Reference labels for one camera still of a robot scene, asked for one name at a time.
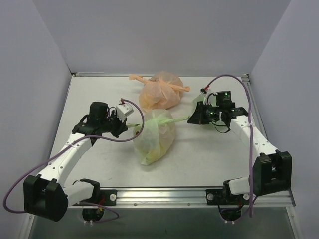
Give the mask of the green plastic bag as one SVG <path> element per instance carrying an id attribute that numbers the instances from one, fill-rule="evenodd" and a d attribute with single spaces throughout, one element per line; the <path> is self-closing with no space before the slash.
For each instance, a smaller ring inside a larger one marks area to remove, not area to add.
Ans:
<path id="1" fill-rule="evenodd" d="M 183 115 L 174 118 L 170 111 L 164 109 L 151 110 L 144 115 L 145 124 L 129 124 L 134 135 L 133 140 L 137 160 L 142 165 L 150 165 L 161 159 L 172 146 L 176 137 L 176 123 L 188 120 L 190 116 Z"/>

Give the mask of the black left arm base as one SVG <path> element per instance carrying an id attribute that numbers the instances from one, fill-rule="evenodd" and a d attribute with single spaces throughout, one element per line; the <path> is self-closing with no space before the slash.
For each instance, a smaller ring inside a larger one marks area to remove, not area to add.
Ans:
<path id="1" fill-rule="evenodd" d="M 117 220 L 120 214 L 111 206 L 116 205 L 117 190 L 103 191 L 100 183 L 91 179 L 80 179 L 73 182 L 72 192 L 68 195 L 69 205 L 92 206 L 82 209 L 82 219 L 85 224 L 100 224 Z"/>

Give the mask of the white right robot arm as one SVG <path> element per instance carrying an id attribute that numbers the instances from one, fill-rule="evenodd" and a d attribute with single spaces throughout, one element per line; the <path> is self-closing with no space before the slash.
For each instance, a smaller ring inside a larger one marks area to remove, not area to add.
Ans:
<path id="1" fill-rule="evenodd" d="M 251 116 L 244 107 L 237 107 L 231 100 L 230 91 L 213 93 L 201 89 L 202 100 L 198 100 L 188 124 L 224 126 L 235 133 L 249 148 L 252 168 L 249 176 L 231 179 L 221 191 L 227 204 L 235 202 L 239 195 L 253 193 L 263 196 L 289 190 L 292 177 L 292 156 L 273 146 L 253 125 Z"/>

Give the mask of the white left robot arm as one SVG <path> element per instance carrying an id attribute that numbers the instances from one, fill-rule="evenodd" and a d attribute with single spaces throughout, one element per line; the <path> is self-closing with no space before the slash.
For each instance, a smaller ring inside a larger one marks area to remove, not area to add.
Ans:
<path id="1" fill-rule="evenodd" d="M 81 157 L 104 133 L 118 138 L 127 131 L 127 117 L 133 112 L 130 104 L 120 102 L 110 108 L 107 103 L 93 102 L 89 113 L 73 128 L 63 148 L 36 176 L 28 175 L 23 182 L 24 210 L 52 221 L 59 221 L 67 209 L 78 203 L 98 204 L 103 201 L 99 182 L 76 180 L 64 184 Z"/>

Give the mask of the orange tied plastic bag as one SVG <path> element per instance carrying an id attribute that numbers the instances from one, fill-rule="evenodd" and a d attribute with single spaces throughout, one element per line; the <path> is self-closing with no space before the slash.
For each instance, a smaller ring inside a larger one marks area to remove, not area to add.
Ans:
<path id="1" fill-rule="evenodd" d="M 139 94 L 139 104 L 145 112 L 172 108 L 179 104 L 184 92 L 190 91 L 190 87 L 185 86 L 178 75 L 167 71 L 158 72 L 149 79 L 130 74 L 129 80 L 144 85 Z"/>

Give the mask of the green wavy plastic bowl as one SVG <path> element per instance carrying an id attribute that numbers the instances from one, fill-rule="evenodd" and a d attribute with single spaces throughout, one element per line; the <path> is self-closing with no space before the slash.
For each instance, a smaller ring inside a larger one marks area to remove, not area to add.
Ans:
<path id="1" fill-rule="evenodd" d="M 197 97 L 195 100 L 195 109 L 193 114 L 188 119 L 189 124 L 207 125 L 217 122 L 219 114 L 217 107 L 210 103 L 206 103 L 202 96 Z"/>

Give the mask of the aluminium right side rail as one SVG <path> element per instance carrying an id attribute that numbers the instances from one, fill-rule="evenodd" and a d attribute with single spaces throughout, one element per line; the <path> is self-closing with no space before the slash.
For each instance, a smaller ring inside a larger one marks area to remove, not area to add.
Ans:
<path id="1" fill-rule="evenodd" d="M 249 74 L 242 75 L 241 79 L 242 79 L 243 83 L 245 84 L 245 86 L 248 90 L 249 96 L 250 96 L 250 102 L 251 102 L 251 107 L 252 107 L 252 118 L 253 118 L 254 124 L 255 124 L 256 128 L 260 131 L 260 134 L 262 134 L 264 137 L 264 139 L 261 139 L 260 137 L 257 138 L 256 136 L 254 137 L 256 140 L 258 140 L 255 143 L 258 143 L 259 147 L 261 148 L 261 147 L 267 145 L 268 140 L 267 140 L 267 135 L 266 135 L 265 128 L 264 128 L 264 125 L 262 122 L 262 118 L 260 116 L 260 113 L 259 113 L 259 110 L 257 107 L 257 103 L 255 100 L 253 91 L 252 91 Z"/>

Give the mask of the aluminium rail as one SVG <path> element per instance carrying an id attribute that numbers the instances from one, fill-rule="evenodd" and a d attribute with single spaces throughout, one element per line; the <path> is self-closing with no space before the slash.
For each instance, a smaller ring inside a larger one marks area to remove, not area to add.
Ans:
<path id="1" fill-rule="evenodd" d="M 254 124 L 255 124 L 256 128 L 260 131 L 260 134 L 262 134 L 264 137 L 264 139 L 261 139 L 260 137 L 257 138 L 256 136 L 254 137 L 256 140 L 258 140 L 255 143 L 258 143 L 259 147 L 261 148 L 261 147 L 267 145 L 268 140 L 267 140 L 267 135 L 266 135 L 265 128 L 264 128 L 264 125 L 262 122 L 262 118 L 260 116 L 260 113 L 259 113 L 259 110 L 257 107 L 257 103 L 255 100 L 253 91 L 252 91 L 249 74 L 242 75 L 241 79 L 242 79 L 243 83 L 245 84 L 245 86 L 248 90 L 249 96 L 250 96 L 250 102 L 251 102 L 251 107 L 252 107 L 252 118 L 253 118 Z"/>
<path id="2" fill-rule="evenodd" d="M 74 77 L 105 77 L 106 74 L 103 72 L 74 72 L 72 73 Z"/>
<path id="3" fill-rule="evenodd" d="M 180 187 L 180 188 L 101 188 L 106 190 L 117 190 L 116 205 L 111 208 L 204 208 L 206 204 L 205 190 L 216 187 Z M 74 189 L 72 186 L 65 189 L 54 186 L 27 187 L 23 188 L 24 208 L 31 212 L 45 211 L 56 212 L 67 208 L 82 207 L 69 205 L 68 195 Z"/>

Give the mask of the aluminium back rail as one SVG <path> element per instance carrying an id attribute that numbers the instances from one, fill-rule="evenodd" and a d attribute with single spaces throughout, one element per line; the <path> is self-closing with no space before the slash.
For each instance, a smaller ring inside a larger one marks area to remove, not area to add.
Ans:
<path id="1" fill-rule="evenodd" d="M 74 72 L 72 73 L 74 77 L 105 77 L 106 74 L 103 72 Z"/>

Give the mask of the aluminium front rail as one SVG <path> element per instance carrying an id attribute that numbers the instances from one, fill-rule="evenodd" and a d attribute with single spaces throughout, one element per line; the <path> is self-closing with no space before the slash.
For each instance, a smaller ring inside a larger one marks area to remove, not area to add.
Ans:
<path id="1" fill-rule="evenodd" d="M 111 208 L 204 208 L 206 204 L 205 190 L 216 187 L 180 187 L 180 188 L 101 188 L 106 190 L 117 190 L 116 205 Z M 24 208 L 31 212 L 45 211 L 56 212 L 67 208 L 82 207 L 69 205 L 68 195 L 74 189 L 72 186 L 65 189 L 54 186 L 27 187 L 23 188 Z"/>

